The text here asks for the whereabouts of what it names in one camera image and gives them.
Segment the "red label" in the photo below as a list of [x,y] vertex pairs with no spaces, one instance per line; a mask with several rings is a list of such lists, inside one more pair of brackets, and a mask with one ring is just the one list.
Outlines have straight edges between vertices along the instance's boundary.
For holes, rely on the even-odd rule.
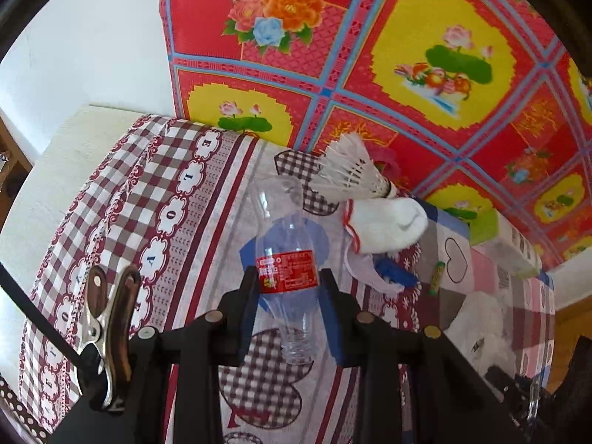
[[261,293],[289,292],[318,284],[312,250],[260,257],[256,264]]

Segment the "blue flower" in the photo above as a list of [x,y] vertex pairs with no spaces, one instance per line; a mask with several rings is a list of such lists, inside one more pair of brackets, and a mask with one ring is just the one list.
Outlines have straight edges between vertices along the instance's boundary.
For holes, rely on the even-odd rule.
[[253,28],[253,35],[258,46],[271,45],[272,47],[279,47],[285,32],[282,29],[282,20],[274,16],[270,18],[261,18],[258,16],[255,19],[255,27]]
[[529,172],[527,169],[519,169],[512,175],[512,180],[515,184],[522,184],[523,182],[526,182],[528,180],[528,176],[530,175],[530,173],[531,172]]

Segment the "transparent plastic object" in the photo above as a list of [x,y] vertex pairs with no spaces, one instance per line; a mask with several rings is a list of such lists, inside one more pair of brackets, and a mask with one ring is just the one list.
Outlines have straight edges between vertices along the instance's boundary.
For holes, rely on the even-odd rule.
[[273,176],[253,182],[250,197],[259,221],[255,262],[261,297],[279,327],[286,363],[308,364],[316,353],[319,275],[303,221],[302,185],[296,177]]

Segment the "small box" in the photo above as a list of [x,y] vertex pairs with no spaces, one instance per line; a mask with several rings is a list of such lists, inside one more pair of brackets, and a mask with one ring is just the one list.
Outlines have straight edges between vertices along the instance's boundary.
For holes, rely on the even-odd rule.
[[541,258],[532,244],[497,210],[483,213],[470,224],[471,246],[511,275],[539,274]]

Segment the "white feather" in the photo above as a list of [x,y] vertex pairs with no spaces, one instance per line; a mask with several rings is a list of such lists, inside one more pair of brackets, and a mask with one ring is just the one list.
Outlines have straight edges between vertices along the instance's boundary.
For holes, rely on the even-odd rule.
[[357,133],[342,134],[327,146],[310,187],[331,203],[393,196],[397,191],[378,172]]

